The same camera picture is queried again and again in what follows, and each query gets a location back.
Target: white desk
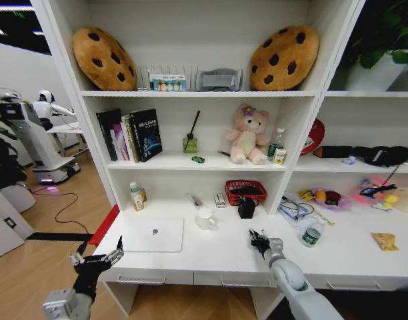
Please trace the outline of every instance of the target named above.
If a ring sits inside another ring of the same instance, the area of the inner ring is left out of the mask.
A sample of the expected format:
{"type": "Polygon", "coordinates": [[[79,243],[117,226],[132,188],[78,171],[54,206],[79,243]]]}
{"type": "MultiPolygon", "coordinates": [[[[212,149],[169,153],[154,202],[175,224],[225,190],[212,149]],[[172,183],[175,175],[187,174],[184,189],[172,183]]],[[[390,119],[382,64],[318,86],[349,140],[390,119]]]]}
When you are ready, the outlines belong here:
{"type": "MultiPolygon", "coordinates": [[[[214,207],[213,201],[205,201],[214,207]]],[[[95,254],[116,246],[126,215],[137,217],[182,217],[185,219],[180,253],[125,253],[99,278],[126,315],[133,303],[134,285],[178,283],[249,287],[258,318],[265,319],[283,295],[273,288],[273,279],[257,250],[251,248],[249,228],[265,230],[269,237],[284,240],[284,254],[320,289],[395,290],[408,287],[408,214],[386,213],[354,205],[351,211],[319,211],[336,222],[327,226],[314,248],[299,242],[299,233],[280,214],[267,215],[257,207],[252,219],[240,219],[236,207],[216,209],[217,231],[202,231],[194,223],[195,209],[186,199],[148,201],[142,211],[129,208],[119,213],[95,254]],[[399,251],[380,250],[370,232],[397,236],[399,251]]]]}
{"type": "Polygon", "coordinates": [[[51,128],[50,130],[47,131],[47,133],[51,133],[53,137],[55,138],[57,147],[59,148],[60,154],[62,156],[65,155],[65,148],[60,142],[59,137],[57,136],[58,133],[69,133],[69,134],[74,134],[78,138],[79,142],[79,152],[74,154],[74,156],[79,155],[80,153],[88,150],[88,146],[85,142],[84,136],[83,136],[83,131],[79,127],[78,122],[72,122],[70,124],[64,124],[64,125],[58,125],[56,127],[51,128]]]}

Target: pink teddy bear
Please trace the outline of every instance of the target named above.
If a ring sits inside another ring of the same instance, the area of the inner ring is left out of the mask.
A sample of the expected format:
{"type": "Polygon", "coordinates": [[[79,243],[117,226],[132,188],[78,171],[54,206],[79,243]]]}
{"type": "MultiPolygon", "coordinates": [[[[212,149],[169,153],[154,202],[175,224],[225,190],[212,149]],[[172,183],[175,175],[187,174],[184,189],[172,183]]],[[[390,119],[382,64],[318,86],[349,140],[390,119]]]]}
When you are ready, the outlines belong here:
{"type": "Polygon", "coordinates": [[[235,129],[226,132],[226,139],[232,141],[231,159],[234,163],[242,163],[249,158],[256,165],[266,163],[267,156],[259,147],[269,143],[269,138],[262,135],[269,114],[266,111],[256,111],[242,103],[235,112],[235,129]]]}

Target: potted plant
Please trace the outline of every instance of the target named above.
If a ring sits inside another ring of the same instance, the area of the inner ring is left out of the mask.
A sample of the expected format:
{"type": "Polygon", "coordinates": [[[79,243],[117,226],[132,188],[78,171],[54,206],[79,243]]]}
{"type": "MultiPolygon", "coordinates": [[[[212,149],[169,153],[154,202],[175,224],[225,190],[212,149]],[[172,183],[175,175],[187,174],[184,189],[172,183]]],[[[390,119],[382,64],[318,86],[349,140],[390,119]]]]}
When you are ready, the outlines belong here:
{"type": "MultiPolygon", "coordinates": [[[[0,122],[15,130],[14,124],[10,121],[0,117],[0,122]]],[[[12,140],[18,139],[16,135],[3,127],[0,127],[0,134],[12,140]]],[[[26,178],[23,166],[17,162],[17,150],[0,137],[0,192],[18,212],[30,208],[35,203],[32,194],[22,184],[26,178]]]]}
{"type": "Polygon", "coordinates": [[[349,91],[386,91],[408,73],[408,0],[367,0],[341,68],[349,91]]]}

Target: cookie pillow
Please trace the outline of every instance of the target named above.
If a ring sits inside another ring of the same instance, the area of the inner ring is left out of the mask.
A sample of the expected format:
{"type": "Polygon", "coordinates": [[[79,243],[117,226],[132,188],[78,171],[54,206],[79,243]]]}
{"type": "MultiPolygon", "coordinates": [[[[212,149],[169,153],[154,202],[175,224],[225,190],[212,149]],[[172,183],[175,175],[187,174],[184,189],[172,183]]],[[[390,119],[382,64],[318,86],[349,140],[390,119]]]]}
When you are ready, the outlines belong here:
{"type": "Polygon", "coordinates": [[[136,86],[132,60],[108,32],[81,28],[73,36],[73,52],[81,70],[101,90],[133,90],[136,86]]]}
{"type": "Polygon", "coordinates": [[[251,89],[280,91],[295,87],[311,70],[318,46],[318,34],[308,25],[290,26],[274,33],[251,58],[251,89]]]}

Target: black floor strip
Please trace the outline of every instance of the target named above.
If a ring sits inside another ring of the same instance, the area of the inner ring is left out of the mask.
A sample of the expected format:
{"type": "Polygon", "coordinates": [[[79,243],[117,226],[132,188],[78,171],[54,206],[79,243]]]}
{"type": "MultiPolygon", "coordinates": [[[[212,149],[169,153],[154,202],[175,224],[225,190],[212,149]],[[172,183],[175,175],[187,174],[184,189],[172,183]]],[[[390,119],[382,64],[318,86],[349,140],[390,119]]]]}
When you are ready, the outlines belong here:
{"type": "Polygon", "coordinates": [[[27,240],[47,240],[47,241],[88,241],[92,234],[86,233],[54,233],[54,232],[34,232],[27,240]]]}

